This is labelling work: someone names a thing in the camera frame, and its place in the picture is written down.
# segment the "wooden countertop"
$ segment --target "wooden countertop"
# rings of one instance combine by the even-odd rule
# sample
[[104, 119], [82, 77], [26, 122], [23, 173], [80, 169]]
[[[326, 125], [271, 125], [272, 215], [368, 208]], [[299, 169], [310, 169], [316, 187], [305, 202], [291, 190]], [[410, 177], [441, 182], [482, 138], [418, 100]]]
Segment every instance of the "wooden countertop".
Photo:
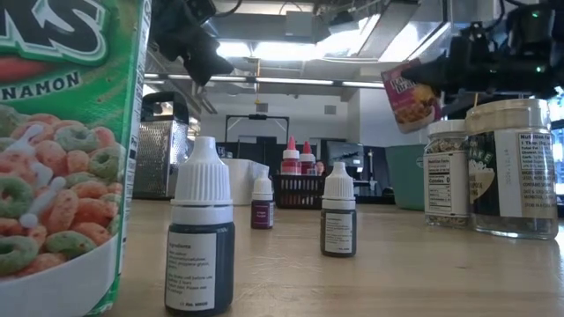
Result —
[[[564, 315], [563, 234], [497, 238], [362, 205], [357, 255], [337, 259], [320, 254], [319, 211], [277, 210], [269, 231], [250, 229], [249, 208], [234, 213], [235, 295], [225, 316]], [[168, 224], [168, 203], [134, 202], [120, 294], [106, 316], [167, 315]]]

